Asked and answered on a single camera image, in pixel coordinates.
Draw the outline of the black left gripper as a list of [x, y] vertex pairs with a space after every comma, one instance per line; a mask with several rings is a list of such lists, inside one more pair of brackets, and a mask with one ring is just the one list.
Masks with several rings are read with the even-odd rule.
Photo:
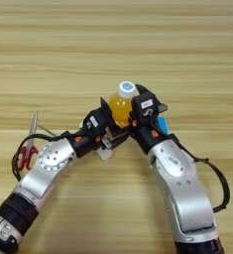
[[106, 100], [100, 98], [101, 111], [105, 116], [108, 126], [100, 130], [82, 128], [78, 132], [70, 135], [70, 144], [76, 153], [77, 158], [82, 158], [91, 151], [102, 149], [114, 150], [117, 146], [124, 143], [129, 137], [129, 128], [114, 128], [115, 121], [112, 111]]

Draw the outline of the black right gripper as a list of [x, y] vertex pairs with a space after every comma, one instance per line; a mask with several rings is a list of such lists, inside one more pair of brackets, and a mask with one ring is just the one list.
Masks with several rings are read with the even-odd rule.
[[[136, 88], [140, 96], [151, 97], [152, 92], [144, 85], [137, 84]], [[159, 105], [159, 113], [168, 110], [165, 103]], [[138, 124], [131, 129], [132, 138], [139, 144], [145, 154], [159, 143], [169, 139], [169, 127], [165, 116], [158, 116], [152, 123], [142, 126]]]

